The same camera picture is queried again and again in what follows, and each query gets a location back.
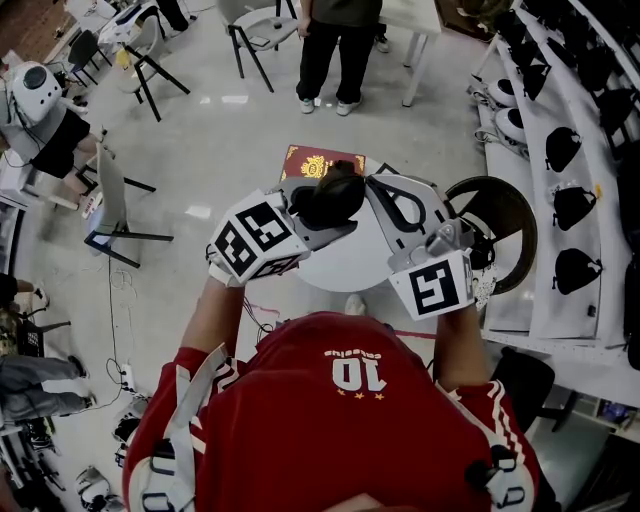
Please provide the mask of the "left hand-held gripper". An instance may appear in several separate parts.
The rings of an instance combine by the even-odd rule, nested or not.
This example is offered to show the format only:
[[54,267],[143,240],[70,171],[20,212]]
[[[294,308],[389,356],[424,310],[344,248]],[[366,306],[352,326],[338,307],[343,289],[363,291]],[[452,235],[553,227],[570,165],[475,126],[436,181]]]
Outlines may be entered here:
[[281,275],[355,231],[360,179],[290,177],[229,208],[206,246],[209,276],[226,287]]

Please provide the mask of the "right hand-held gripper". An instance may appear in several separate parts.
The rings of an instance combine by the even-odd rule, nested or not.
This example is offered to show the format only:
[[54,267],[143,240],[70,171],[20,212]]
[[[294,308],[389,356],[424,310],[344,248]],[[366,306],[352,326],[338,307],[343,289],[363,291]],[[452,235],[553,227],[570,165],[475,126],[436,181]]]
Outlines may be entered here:
[[389,282],[414,320],[475,303],[473,228],[429,181],[401,174],[365,179],[365,194],[391,251]]

